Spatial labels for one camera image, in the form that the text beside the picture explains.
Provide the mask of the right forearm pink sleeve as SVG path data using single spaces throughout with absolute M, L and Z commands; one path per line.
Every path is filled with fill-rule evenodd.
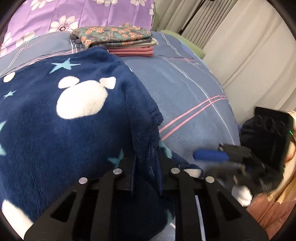
M 269 240 L 295 240 L 295 127 L 285 160 L 283 180 L 276 190 L 253 198 L 247 211 Z

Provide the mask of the right hand white glove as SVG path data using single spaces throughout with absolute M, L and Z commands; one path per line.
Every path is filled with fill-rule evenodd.
M 253 199 L 252 193 L 246 186 L 234 185 L 231 194 L 243 207 L 248 207 Z

